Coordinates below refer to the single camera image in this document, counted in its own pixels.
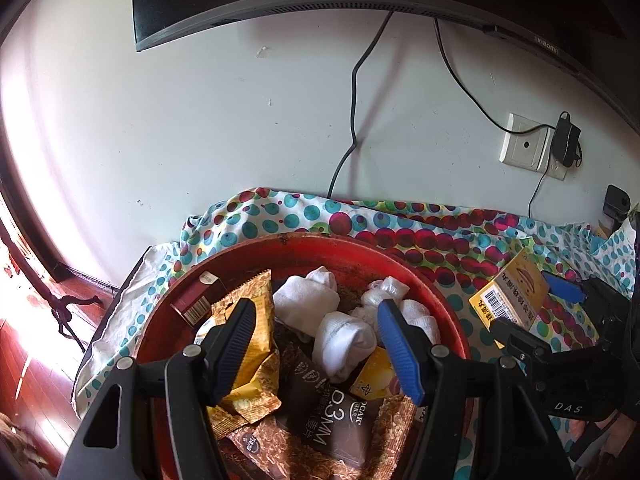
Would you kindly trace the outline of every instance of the white wall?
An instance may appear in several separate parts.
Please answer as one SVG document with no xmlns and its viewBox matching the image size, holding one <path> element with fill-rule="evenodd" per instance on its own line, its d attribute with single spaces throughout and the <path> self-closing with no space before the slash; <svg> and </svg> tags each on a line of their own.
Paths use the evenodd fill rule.
<svg viewBox="0 0 640 480">
<path fill-rule="evenodd" d="M 350 144 L 351 69 L 383 17 L 283 14 L 136 53 L 131 0 L 33 0 L 0 50 L 2 113 L 67 263 L 118 284 L 213 202 L 252 186 L 325 193 Z M 535 217 L 595 221 L 608 184 L 640 198 L 640 137 L 592 92 L 478 31 L 444 23 L 442 35 L 498 121 L 554 124 L 568 110 L 582 128 L 582 167 L 544 180 Z M 362 147 L 336 197 L 526 214 L 540 174 L 498 162 L 503 134 L 447 73 L 432 20 L 394 15 L 358 84 Z"/>
</svg>

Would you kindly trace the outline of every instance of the barcode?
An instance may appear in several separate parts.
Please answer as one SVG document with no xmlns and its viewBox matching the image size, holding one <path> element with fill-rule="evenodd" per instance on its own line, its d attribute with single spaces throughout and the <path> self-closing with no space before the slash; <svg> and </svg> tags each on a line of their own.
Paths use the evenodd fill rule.
<svg viewBox="0 0 640 480">
<path fill-rule="evenodd" d="M 491 313 L 494 315 L 494 317 L 506 317 L 514 323 L 516 322 L 516 319 L 511 313 L 511 310 L 508 309 L 502 298 L 498 296 L 498 294 L 496 294 L 494 290 L 488 290 L 484 294 L 484 300 L 489 304 L 489 307 L 491 307 Z"/>
<path fill-rule="evenodd" d="M 204 296 L 192 304 L 184 313 L 191 326 L 195 326 L 204 316 L 211 313 L 211 304 Z"/>
</svg>

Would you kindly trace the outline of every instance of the yellow snack box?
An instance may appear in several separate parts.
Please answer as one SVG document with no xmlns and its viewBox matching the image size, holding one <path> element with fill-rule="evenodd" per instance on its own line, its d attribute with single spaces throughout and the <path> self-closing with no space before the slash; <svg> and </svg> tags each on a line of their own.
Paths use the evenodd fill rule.
<svg viewBox="0 0 640 480">
<path fill-rule="evenodd" d="M 382 399 L 400 393 L 400 383 L 385 349 L 376 346 L 349 392 L 364 400 Z"/>
<path fill-rule="evenodd" d="M 492 320 L 502 317 L 528 330 L 548 292 L 549 285 L 544 276 L 521 250 L 469 299 L 469 303 L 487 329 Z M 498 348 L 504 347 L 495 343 Z"/>
</svg>

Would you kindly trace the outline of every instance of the brown wrapper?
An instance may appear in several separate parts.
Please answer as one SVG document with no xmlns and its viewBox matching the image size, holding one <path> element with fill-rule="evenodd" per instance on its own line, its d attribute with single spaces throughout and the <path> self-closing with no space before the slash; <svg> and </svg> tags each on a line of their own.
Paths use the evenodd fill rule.
<svg viewBox="0 0 640 480">
<path fill-rule="evenodd" d="M 373 423 L 367 461 L 360 469 L 306 446 L 300 437 L 283 430 L 273 415 L 228 437 L 274 480 L 388 480 L 400 459 L 414 413 L 408 397 L 384 399 Z"/>
<path fill-rule="evenodd" d="M 218 441 L 218 449 L 230 480 L 270 480 L 270 476 L 240 452 L 228 438 Z"/>
<path fill-rule="evenodd" d="M 233 389 L 215 408 L 207 408 L 216 438 L 254 423 L 280 407 L 277 397 L 280 356 L 273 340 L 274 308 L 271 295 L 271 271 L 266 270 L 242 284 L 211 307 L 211 318 L 198 330 L 201 342 L 212 326 L 226 323 L 240 298 L 255 303 L 254 334 L 242 359 Z"/>
<path fill-rule="evenodd" d="M 373 422 L 382 400 L 359 400 L 329 384 L 322 370 L 298 351 L 282 378 L 276 421 L 302 442 L 360 468 L 367 459 Z"/>
</svg>

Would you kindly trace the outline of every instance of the wall outlet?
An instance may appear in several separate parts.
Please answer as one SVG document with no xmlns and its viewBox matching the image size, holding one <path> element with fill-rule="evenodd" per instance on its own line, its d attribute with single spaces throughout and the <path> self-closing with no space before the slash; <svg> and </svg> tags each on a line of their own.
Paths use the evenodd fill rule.
<svg viewBox="0 0 640 480">
<path fill-rule="evenodd" d="M 546 176 L 552 176 L 553 178 L 556 178 L 558 180 L 564 180 L 567 167 L 559 162 L 553 155 L 551 155 L 551 140 L 553 138 L 553 134 L 553 131 L 551 131 L 546 137 L 545 147 L 542 150 L 540 164 L 538 165 L 538 169 L 536 171 L 538 173 L 545 173 L 546 162 L 548 158 L 551 157 L 551 160 L 549 161 L 549 169 L 546 171 Z"/>
<path fill-rule="evenodd" d="M 509 114 L 507 129 L 514 132 L 522 132 L 539 124 L 520 115 Z M 500 162 L 523 168 L 524 170 L 544 173 L 546 161 L 550 155 L 552 136 L 553 131 L 550 131 L 549 128 L 540 128 L 526 135 L 505 133 L 502 150 L 500 151 Z M 559 180 L 564 180 L 566 168 L 551 155 L 549 170 L 546 174 Z"/>
</svg>

